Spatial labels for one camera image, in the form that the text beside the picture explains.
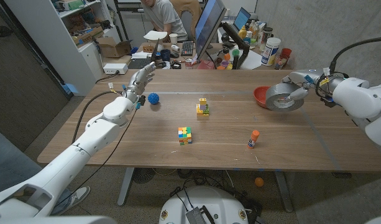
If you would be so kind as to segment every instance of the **office chair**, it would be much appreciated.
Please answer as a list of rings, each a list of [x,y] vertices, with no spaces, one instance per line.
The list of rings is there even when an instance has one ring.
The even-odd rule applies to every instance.
[[[182,20],[182,24],[188,33],[188,40],[194,40],[196,24],[201,15],[198,0],[170,0],[170,2]]]

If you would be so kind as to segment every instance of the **mouse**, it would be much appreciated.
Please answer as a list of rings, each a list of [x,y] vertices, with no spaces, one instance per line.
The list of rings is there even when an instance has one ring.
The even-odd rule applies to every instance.
[[[178,57],[179,57],[178,53],[171,51],[171,58],[178,58]]]

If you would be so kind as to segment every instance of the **computer monitor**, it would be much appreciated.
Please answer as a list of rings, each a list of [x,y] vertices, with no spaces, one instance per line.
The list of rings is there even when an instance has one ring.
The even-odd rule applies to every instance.
[[[249,14],[243,7],[241,7],[236,20],[233,23],[237,30],[241,30],[242,26],[247,23],[250,16],[251,14]]]
[[[221,0],[209,0],[196,25],[196,53],[199,60],[205,53],[213,35],[225,15],[226,8]]]

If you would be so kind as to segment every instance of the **table leg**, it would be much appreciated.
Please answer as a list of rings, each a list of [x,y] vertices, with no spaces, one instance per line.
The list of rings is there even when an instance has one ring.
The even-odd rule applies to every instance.
[[[131,185],[132,175],[134,173],[134,167],[127,167],[126,173],[124,174],[124,180],[122,180],[120,195],[118,196],[118,205],[124,205],[126,202],[127,193],[129,186]]]
[[[276,181],[278,185],[278,191],[282,196],[282,202],[284,210],[286,212],[293,212],[294,208],[291,203],[290,192],[288,191],[287,182],[283,172],[275,171]]]

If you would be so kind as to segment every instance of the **laptop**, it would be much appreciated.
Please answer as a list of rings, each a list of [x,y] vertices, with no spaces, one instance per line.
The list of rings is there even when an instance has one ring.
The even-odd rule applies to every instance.
[[[236,19],[234,20],[234,23],[231,24],[231,27],[236,31],[239,32],[244,26],[248,19],[251,17],[251,14],[249,14],[243,7],[241,7]]]
[[[131,59],[131,61],[129,62],[129,65],[128,65],[128,69],[142,69],[146,65],[150,64],[151,62],[155,62],[155,57],[157,54],[159,42],[160,42],[160,39],[157,41],[157,43],[154,46],[154,50],[153,50],[151,58],[134,58],[134,59]]]

